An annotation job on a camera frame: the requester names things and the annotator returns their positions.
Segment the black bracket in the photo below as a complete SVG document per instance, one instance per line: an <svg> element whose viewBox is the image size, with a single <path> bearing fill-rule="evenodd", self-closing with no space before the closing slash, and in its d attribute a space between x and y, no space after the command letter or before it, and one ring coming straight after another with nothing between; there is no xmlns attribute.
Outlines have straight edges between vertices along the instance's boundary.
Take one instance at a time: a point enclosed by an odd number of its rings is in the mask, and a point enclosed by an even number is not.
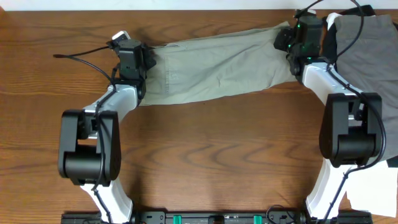
<svg viewBox="0 0 398 224"><path fill-rule="evenodd" d="M377 93L362 93L381 114L381 97ZM349 115L359 125L349 125ZM324 158L333 167L365 165L381 149L381 132L375 114L357 96L329 94L319 135Z"/></svg>
<svg viewBox="0 0 398 224"><path fill-rule="evenodd" d="M156 65L150 47L134 39L113 40L108 45L120 59L120 78L115 83L136 87L138 99L142 100L146 93L146 72Z"/></svg>
<svg viewBox="0 0 398 224"><path fill-rule="evenodd" d="M398 156L387 160L388 167L398 168Z"/></svg>
<svg viewBox="0 0 398 224"><path fill-rule="evenodd" d="M292 220L286 214L290 211L295 218ZM309 217L305 212L279 210L265 213L167 213L141 212L132 218L128 224L316 224L320 220ZM68 213L62 215L61 224L105 224L100 213ZM335 218L324 220L322 224L373 224L372 215L368 212L340 212Z"/></svg>
<svg viewBox="0 0 398 224"><path fill-rule="evenodd" d="M305 13L294 28L282 29L275 38L274 47L287 52L290 72L302 83L302 72L308 59L312 62L320 56L323 22L314 14Z"/></svg>
<svg viewBox="0 0 398 224"><path fill-rule="evenodd" d="M102 122L105 163L101 185L109 186L115 180L121 167L118 113L103 111L99 114ZM95 183L100 174L101 143L96 146L80 144L79 139L87 139L97 131L94 114L83 110L66 110L62 114L58 171L75 185Z"/></svg>

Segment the gray cloth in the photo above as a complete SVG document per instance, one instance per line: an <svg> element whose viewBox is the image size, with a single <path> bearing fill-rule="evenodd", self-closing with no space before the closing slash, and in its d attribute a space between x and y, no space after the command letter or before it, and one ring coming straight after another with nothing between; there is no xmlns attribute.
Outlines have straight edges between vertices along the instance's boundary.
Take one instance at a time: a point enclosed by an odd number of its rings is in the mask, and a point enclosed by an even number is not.
<svg viewBox="0 0 398 224"><path fill-rule="evenodd" d="M211 100L295 81L286 53L274 40L284 22L273 28L184 40L157 47L157 65L147 74L142 105Z"/></svg>
<svg viewBox="0 0 398 224"><path fill-rule="evenodd" d="M354 39L360 17L335 20L337 52ZM365 17L357 42L337 61L339 74L355 87L382 97L387 144L383 159L398 156L398 32L390 15Z"/></svg>

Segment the wood grain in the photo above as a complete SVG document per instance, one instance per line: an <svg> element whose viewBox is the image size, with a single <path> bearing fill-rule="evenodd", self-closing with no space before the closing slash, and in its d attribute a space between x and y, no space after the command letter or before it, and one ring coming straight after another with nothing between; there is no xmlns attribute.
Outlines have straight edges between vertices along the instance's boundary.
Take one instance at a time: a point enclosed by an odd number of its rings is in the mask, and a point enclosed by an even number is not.
<svg viewBox="0 0 398 224"><path fill-rule="evenodd" d="M379 13L398 19L398 11ZM64 211L96 210L86 193L59 176L58 138L62 112L92 103L107 81L52 54L102 46L119 30L159 45L293 22L292 14L5 12L0 16L0 222L59 223ZM84 58L107 71L118 61L107 51ZM139 107L120 127L121 182L140 205L170 211L299 207L322 163L322 114L323 105L298 83L205 102Z"/></svg>

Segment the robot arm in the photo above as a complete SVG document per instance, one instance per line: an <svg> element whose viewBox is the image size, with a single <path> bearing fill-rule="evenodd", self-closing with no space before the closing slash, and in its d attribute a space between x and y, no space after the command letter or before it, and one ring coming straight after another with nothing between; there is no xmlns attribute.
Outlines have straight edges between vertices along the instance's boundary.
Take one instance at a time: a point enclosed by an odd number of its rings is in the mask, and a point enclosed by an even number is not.
<svg viewBox="0 0 398 224"><path fill-rule="evenodd" d="M58 169L62 177L72 180L86 191L101 211L104 222L128 223L133 202L125 194L118 178L121 166L119 123L143 99L146 70L155 65L147 47L119 32L108 42L119 56L120 78L113 78L107 92L82 110L67 110L62 115ZM104 164L101 164L102 130ZM97 139L96 146L80 144L81 139Z"/></svg>
<svg viewBox="0 0 398 224"><path fill-rule="evenodd" d="M301 16L294 29L281 30L275 40L275 48L288 53L292 75L311 89L325 105L320 131L320 150L324 157L322 169L312 193L306 198L305 217L296 218L296 223L313 223L326 215L344 172L357 165L365 165L371 157L380 151L380 131L374 114L351 91L340 82L347 83L333 68L328 70L327 61L319 56L322 22L315 16ZM58 169L60 175L69 178L75 185L88 192L101 211L101 220L112 223L135 223L137 217L132 214L133 202L124 193L118 174L121 166L119 123L125 115L136 108L146 91L146 70L155 65L148 48L129 38L125 32L113 37L108 45L118 54L120 79L114 80L107 93L83 110L67 110L62 116ZM381 98L376 93L363 93L379 112ZM99 113L98 102L105 99ZM101 118L101 125L96 117ZM101 164L101 141L96 146L79 144L79 139L97 139L98 126L101 127L104 142L104 164ZM100 167L104 172L100 176ZM96 193L94 184L100 180ZM344 195L338 197L328 218L338 215L338 204ZM181 224L181 214L162 213L160 217L169 217L165 224ZM285 213L275 211L273 216L280 218L280 223L292 220ZM80 216L65 216L73 223L84 223ZM201 215L208 217L208 223L224 223L224 218L215 214ZM255 224L263 224L263 214L254 216ZM236 218L238 215L225 215Z"/></svg>
<svg viewBox="0 0 398 224"><path fill-rule="evenodd" d="M336 195L345 173L356 166L364 166L381 151L381 129L376 115L353 91L349 83L320 56L323 22L312 13L297 16L294 28L279 32L274 47L286 51L290 71L297 80L311 89L325 105L319 145L323 164L317 182L306 198L307 220L322 220L338 216L338 206L345 187ZM369 104L381 114L381 97L364 93Z"/></svg>

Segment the black cable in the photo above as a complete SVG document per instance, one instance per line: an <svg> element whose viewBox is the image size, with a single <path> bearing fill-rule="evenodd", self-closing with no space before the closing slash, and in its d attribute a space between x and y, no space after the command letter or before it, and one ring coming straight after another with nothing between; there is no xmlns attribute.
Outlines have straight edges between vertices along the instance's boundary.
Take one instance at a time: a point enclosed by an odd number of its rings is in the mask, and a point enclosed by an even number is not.
<svg viewBox="0 0 398 224"><path fill-rule="evenodd" d="M271 210L272 210L274 207L276 207L276 206L285 209L285 207L283 207L283 206L281 206L281 205L273 205L273 206L271 206L271 207L268 208L268 210L267 210L267 212L266 212L266 218L267 218L268 221L269 221L270 223L272 223L272 224L280 224L280 223L276 223L276 222L272 221L272 220L269 218L269 211L271 211ZM294 223L294 222L295 222L295 218L294 218L288 211L286 211L286 214L293 220L293 221L288 222L288 223L286 223L286 224L292 224L292 223Z"/></svg>
<svg viewBox="0 0 398 224"><path fill-rule="evenodd" d="M91 221L97 222L97 221L98 221L98 218L86 218L86 219L84 219L84 220L82 221L82 224L92 224Z"/></svg>
<svg viewBox="0 0 398 224"><path fill-rule="evenodd" d="M359 39L359 36L362 33L363 24L364 24L364 13L362 11L361 6L356 2L356 0L351 0L351 1L357 6L357 8L359 9L359 12L361 13L361 25L359 27L359 31L358 31L356 37L354 38L354 40L344 50L342 50L336 56L336 59L334 60L334 62L337 61L337 58L339 56L344 54L352 45L354 45L354 43ZM327 218L328 218L328 216L329 216L329 214L331 212L331 209L333 208L334 204L336 203L337 198L338 198L338 196L339 196L339 194L340 194L340 192L341 192L346 180L348 179L349 174L353 173L353 172L356 172L356 171L359 171L359 170L368 169L368 168L376 165L382 159L382 157L384 155L384 152L386 150L386 129L384 127L384 123L382 121L381 115L379 114L377 109L375 109L375 107L372 104L369 103L368 99L364 95L360 94L358 91L356 91L353 88L351 88L351 85L349 83L347 83L347 84L344 83L342 80L340 80L338 77L336 77L335 74L333 74L333 72L331 71L331 67L330 67L331 63L332 62L329 62L328 65L326 66L326 70L330 74L330 76L332 76L338 83L340 83L347 90L353 92L364 103L364 105L369 107L369 109L374 113L374 115L375 115L375 117L377 119L377 122L379 123L380 130L381 130L381 149L380 149L379 155L377 156L377 158L372 163L370 163L368 165L365 165L365 166L362 166L362 167L357 167L357 168L354 168L354 169L350 169L344 174L343 180L341 181L340 186L338 187L338 190L337 190L333 200L330 203L330 206L329 206L329 208L328 208L328 210L326 212L325 217L322 220L317 220L317 223L318 223L318 221L320 223L326 222L326 220L327 220Z"/></svg>
<svg viewBox="0 0 398 224"><path fill-rule="evenodd" d="M118 71L118 69L120 69L120 63L118 63L118 64L112 69L112 75L111 75L112 80L115 79L116 72Z"/></svg>
<svg viewBox="0 0 398 224"><path fill-rule="evenodd" d="M302 14L304 14L305 12L307 12L312 6L322 2L323 0L317 0L316 2L312 3L311 5L309 5L308 7L306 7L305 9L300 10L295 17L299 18Z"/></svg>
<svg viewBox="0 0 398 224"><path fill-rule="evenodd" d="M109 82L111 82L112 86L115 88L114 82L111 79L111 77L109 77L109 75L104 70L98 68L97 66L93 65L92 63L89 63L89 62L87 62L85 60L82 60L80 58L75 58L75 57L70 56L70 55L55 54L55 55L52 55L52 56L55 57L55 58L69 58L69 59L75 60L77 62L85 63L86 65L90 66L91 68L94 68L95 70L101 72L109 80Z"/></svg>
<svg viewBox="0 0 398 224"><path fill-rule="evenodd" d="M111 212L109 212L108 208L106 207L105 203L102 201L102 198L100 197L98 190L94 190L94 195L97 197L99 204L104 208L106 216L108 218L108 223L112 224L112 219L111 219Z"/></svg>
<svg viewBox="0 0 398 224"><path fill-rule="evenodd" d="M86 51L86 52L77 53L77 54L73 54L73 55L68 55L68 56L76 57L76 56L81 56L81 55L85 55L85 54L90 54L90 53L93 53L93 52L96 52L96 51L99 51L99 50L103 50L103 49L108 49L108 48L109 48L108 46L105 46L105 47L98 47L97 49L93 49L93 50L89 50L89 51Z"/></svg>
<svg viewBox="0 0 398 224"><path fill-rule="evenodd" d="M355 42L359 39L359 36L360 36L361 33L362 33L362 28L363 28L363 24L364 24L364 13L363 13L363 11L362 11L361 6L358 4L358 2L356 2L356 0L351 0L351 1L352 1L352 2L356 5L356 7L359 9L359 13L361 14L361 25L359 25L359 31L358 31L358 33L356 34L356 37L354 38L354 40L353 40L344 50L342 50L342 51L336 56L335 61L337 61L338 57L340 57L342 54L344 54L350 47L352 47L352 46L355 44Z"/></svg>
<svg viewBox="0 0 398 224"><path fill-rule="evenodd" d="M113 69L113 74L112 74L112 78L109 77L109 75L102 69L98 68L97 66L93 65L92 63L89 63L85 60L82 60L80 58L76 58L75 56L79 56L79 55L84 55L84 54L89 54L92 52L96 52L102 49L106 49L108 47L100 47L94 50L89 50L87 52L82 52L82 53L78 53L78 54L72 54L72 55L62 55L62 54L55 54L53 55L53 57L55 58L69 58L72 60L75 60L77 62L81 62L81 63L85 63L86 65L89 65L90 67L94 68L95 70L101 72L112 84L113 86L113 90L112 92L110 92L109 94L107 94L106 96L104 96L96 105L95 108L95 120L97 123L97 132L98 132L98 139L99 139L99 144L100 144L100 148L101 148L101 164L99 167L99 174L98 174L98 178L97 181L95 182L93 188L91 189L94 192L94 195L96 196L96 198L99 201L99 204L102 206L102 208L105 210L106 216L108 218L108 223L112 224L112 219L111 219L111 213L108 210L108 208L106 207L106 205L104 204L100 194L98 193L97 187L99 186L99 184L101 183L101 179L102 179L102 175L104 172L104 164L105 164L105 149L104 149L104 139L103 139L103 133L102 133L102 129L101 129L101 125L103 124L102 120L100 119L100 108L102 107L102 105L105 103L106 100L108 100L112 95L114 95L116 93L116 85L114 84L114 76L117 71L117 68L119 66L119 64L116 66L116 70Z"/></svg>

